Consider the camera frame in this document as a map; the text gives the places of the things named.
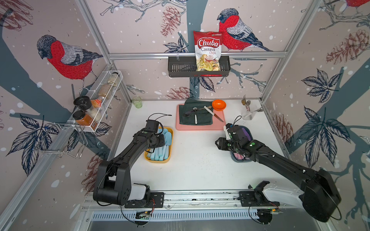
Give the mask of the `light blue shovel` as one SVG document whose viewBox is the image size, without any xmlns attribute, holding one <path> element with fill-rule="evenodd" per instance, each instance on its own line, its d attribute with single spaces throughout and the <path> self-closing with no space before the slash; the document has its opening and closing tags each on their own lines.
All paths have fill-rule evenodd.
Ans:
<svg viewBox="0 0 370 231">
<path fill-rule="evenodd" d="M 163 162 L 169 158 L 169 148 L 172 145 L 172 133 L 168 129 L 158 129 L 158 132 L 161 132 L 165 137 L 165 145 L 160 148 L 150 149 L 149 153 L 145 156 L 148 160 Z"/>
</svg>

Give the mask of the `purple shovel pink handle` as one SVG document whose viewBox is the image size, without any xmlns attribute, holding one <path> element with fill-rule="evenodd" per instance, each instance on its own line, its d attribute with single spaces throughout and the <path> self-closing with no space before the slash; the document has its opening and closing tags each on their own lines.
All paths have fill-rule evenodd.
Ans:
<svg viewBox="0 0 370 231">
<path fill-rule="evenodd" d="M 247 132 L 247 130 L 245 128 L 242 128 L 242 131 L 243 131 L 244 135 L 248 138 L 248 140 L 251 141 L 252 138 L 251 138 L 250 134 Z"/>
</svg>

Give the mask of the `yellow plastic tray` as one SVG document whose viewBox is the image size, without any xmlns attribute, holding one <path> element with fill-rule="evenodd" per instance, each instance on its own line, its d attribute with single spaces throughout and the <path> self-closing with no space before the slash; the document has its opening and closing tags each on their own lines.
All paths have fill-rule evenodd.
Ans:
<svg viewBox="0 0 370 231">
<path fill-rule="evenodd" d="M 163 147 L 150 149 L 149 152 L 144 152 L 144 158 L 151 163 L 164 164 L 170 160 L 173 144 L 173 130 L 170 127 L 159 129 L 165 138 L 165 145 Z"/>
</svg>

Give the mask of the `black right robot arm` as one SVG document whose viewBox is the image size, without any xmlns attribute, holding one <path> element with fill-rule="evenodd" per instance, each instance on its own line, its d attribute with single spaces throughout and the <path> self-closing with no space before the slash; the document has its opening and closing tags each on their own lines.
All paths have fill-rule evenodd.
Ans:
<svg viewBox="0 0 370 231">
<path fill-rule="evenodd" d="M 219 150 L 237 153 L 251 161 L 262 164 L 299 187 L 299 196 L 304 210 L 320 222 L 328 222 L 338 205 L 341 196 L 332 176 L 325 170 L 319 171 L 299 165 L 274 152 L 242 126 L 227 124 L 225 137 L 215 141 Z"/>
</svg>

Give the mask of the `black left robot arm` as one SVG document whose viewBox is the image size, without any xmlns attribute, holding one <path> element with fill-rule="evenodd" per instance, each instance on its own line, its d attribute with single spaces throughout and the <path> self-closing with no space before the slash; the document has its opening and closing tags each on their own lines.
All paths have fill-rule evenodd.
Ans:
<svg viewBox="0 0 370 231">
<path fill-rule="evenodd" d="M 146 150 L 165 145 L 165 138 L 158 132 L 163 125 L 156 120 L 148 119 L 146 126 L 133 135 L 131 143 L 115 158 L 103 160 L 96 175 L 93 200 L 123 206 L 129 200 L 132 190 L 131 167 Z"/>
</svg>

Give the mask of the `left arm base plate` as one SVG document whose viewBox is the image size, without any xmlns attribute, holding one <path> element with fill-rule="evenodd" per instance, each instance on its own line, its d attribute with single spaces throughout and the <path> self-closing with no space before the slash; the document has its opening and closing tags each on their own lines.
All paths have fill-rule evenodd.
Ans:
<svg viewBox="0 0 370 231">
<path fill-rule="evenodd" d="M 146 184 L 132 184 L 131 194 L 125 208 L 163 208 L 164 192 L 151 191 Z"/>
</svg>

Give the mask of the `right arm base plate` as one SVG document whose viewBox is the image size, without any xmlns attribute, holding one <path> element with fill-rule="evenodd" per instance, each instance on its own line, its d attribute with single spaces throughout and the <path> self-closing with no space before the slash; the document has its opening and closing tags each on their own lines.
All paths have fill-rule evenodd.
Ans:
<svg viewBox="0 0 370 231">
<path fill-rule="evenodd" d="M 249 186 L 246 191 L 239 191 L 238 200 L 242 207 L 267 207 L 272 206 L 278 208 L 280 206 L 279 202 L 272 202 L 267 199 L 264 195 L 264 187 L 270 184 L 269 181 L 262 181 L 255 188 Z"/>
</svg>

